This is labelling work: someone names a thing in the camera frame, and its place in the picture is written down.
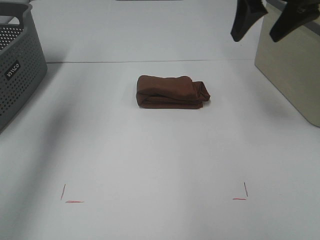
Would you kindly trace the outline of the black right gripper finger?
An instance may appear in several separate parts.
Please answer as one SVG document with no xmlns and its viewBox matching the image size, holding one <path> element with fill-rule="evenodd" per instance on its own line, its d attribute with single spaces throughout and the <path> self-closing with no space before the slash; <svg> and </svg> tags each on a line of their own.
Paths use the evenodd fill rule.
<svg viewBox="0 0 320 240">
<path fill-rule="evenodd" d="M 261 0 L 237 0 L 235 18 L 230 32 L 232 39 L 239 42 L 248 30 L 267 13 Z"/>
<path fill-rule="evenodd" d="M 286 5 L 269 35 L 273 42 L 279 42 L 297 28 L 316 20 L 319 16 L 319 0 L 286 0 Z"/>
</svg>

